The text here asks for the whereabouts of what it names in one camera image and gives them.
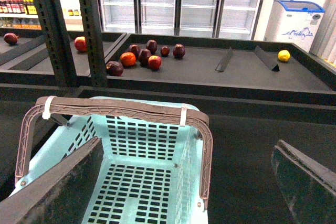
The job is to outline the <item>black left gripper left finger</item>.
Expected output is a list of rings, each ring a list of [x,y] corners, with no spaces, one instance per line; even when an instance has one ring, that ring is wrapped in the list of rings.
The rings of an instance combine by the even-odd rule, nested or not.
[[[81,223],[103,160],[98,137],[1,202],[1,223]]]

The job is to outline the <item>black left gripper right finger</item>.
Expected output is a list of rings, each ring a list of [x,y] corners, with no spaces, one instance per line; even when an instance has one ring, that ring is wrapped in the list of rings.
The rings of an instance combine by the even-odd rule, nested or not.
[[[335,223],[335,173],[283,140],[271,166],[296,223]]]

